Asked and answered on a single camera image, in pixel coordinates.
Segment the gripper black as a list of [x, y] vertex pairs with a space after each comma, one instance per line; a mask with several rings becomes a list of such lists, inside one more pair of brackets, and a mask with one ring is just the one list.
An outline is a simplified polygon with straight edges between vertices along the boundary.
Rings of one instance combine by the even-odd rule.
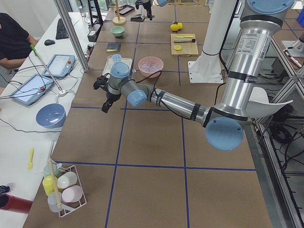
[[93, 89], [97, 90], [99, 88], [106, 92], [107, 101], [102, 106], [102, 112], [107, 113], [112, 107], [113, 102], [116, 102], [120, 99], [121, 92], [118, 89], [116, 80], [111, 75], [109, 78], [106, 76], [100, 76], [96, 79], [93, 84]]
[[147, 17], [149, 20], [153, 19], [152, 15], [152, 0], [136, 0], [135, 1], [135, 7], [138, 10], [139, 6], [142, 5], [143, 8], [147, 11]]

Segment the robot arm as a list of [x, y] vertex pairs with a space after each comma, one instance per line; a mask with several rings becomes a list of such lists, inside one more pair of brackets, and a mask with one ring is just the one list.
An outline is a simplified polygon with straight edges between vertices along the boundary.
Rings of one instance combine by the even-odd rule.
[[119, 61], [113, 64], [109, 74], [94, 82], [94, 89], [106, 92], [107, 100], [102, 111], [108, 112], [121, 96], [133, 107], [149, 101], [200, 123], [205, 128], [208, 143], [214, 148], [222, 151], [237, 148], [243, 140], [243, 125], [248, 119], [270, 116], [284, 107], [284, 103], [270, 103], [266, 91], [255, 84], [271, 38], [281, 29], [292, 4], [291, 0], [246, 1], [224, 93], [221, 101], [212, 107], [204, 107], [155, 85], [135, 81], [129, 74], [129, 67]]
[[[167, 4], [167, 0], [157, 0], [156, 3], [158, 6], [160, 7], [163, 7]], [[139, 6], [142, 5], [143, 8], [146, 10], [147, 12], [147, 18], [149, 20], [152, 20], [153, 19], [153, 15], [152, 15], [152, 3], [153, 3], [153, 0], [136, 0], [135, 1], [135, 7], [136, 9], [138, 10], [139, 9]]]

